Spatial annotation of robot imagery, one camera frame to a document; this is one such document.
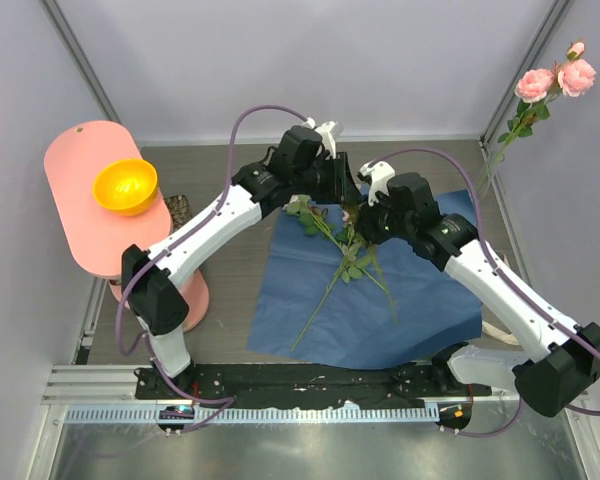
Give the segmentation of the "blue wrapping paper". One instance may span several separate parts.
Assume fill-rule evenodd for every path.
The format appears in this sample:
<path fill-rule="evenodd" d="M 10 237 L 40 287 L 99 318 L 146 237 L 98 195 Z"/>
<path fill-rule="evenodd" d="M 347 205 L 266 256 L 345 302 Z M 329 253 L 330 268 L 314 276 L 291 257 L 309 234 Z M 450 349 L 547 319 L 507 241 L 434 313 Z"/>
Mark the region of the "blue wrapping paper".
<path fill-rule="evenodd" d="M 339 281 L 294 351 L 291 346 L 339 264 L 336 247 L 306 236 L 279 213 L 247 342 L 249 350 L 351 369 L 381 369 L 420 359 L 481 334 L 482 303 L 465 287 L 393 239 L 377 248 L 393 296 L 368 278 Z"/>

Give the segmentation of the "cream ribbon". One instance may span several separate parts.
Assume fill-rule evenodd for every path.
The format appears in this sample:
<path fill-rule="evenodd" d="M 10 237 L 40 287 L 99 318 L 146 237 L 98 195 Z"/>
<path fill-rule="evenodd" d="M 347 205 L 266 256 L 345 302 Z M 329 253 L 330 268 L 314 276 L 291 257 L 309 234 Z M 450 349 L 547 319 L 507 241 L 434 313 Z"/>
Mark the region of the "cream ribbon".
<path fill-rule="evenodd" d="M 486 304 L 482 305 L 482 333 L 505 345 L 513 347 L 520 346 L 518 340 L 510 332 L 509 328 L 504 325 Z"/>

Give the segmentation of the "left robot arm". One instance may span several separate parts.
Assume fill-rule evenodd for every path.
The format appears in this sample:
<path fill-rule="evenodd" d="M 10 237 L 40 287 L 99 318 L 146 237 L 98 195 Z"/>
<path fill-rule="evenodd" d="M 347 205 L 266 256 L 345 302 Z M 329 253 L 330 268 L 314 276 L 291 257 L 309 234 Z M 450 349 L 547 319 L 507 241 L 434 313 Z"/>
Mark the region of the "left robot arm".
<path fill-rule="evenodd" d="M 193 385 L 183 324 L 190 307 L 180 291 L 210 256 L 243 230 L 306 195 L 318 204 L 358 208 L 366 198 L 346 153 L 336 148 L 342 127 L 330 121 L 287 130 L 265 158 L 241 167 L 228 188 L 181 229 L 146 250 L 132 245 L 122 257 L 126 302 L 145 330 L 159 388 L 185 397 Z"/>

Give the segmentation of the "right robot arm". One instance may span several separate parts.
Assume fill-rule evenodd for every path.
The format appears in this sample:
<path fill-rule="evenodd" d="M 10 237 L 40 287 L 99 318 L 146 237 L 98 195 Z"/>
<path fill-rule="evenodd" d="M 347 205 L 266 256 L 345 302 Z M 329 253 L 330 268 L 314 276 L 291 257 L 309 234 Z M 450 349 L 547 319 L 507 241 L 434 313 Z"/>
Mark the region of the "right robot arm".
<path fill-rule="evenodd" d="M 466 384 L 514 390 L 536 413 L 553 417 L 600 377 L 600 326 L 579 325 L 552 307 L 482 242 L 460 214 L 443 214 L 429 183 L 388 164 L 362 167 L 368 185 L 355 229 L 373 244 L 406 241 L 414 253 L 474 294 L 524 351 L 461 347 L 436 365 L 431 380 L 445 395 Z"/>

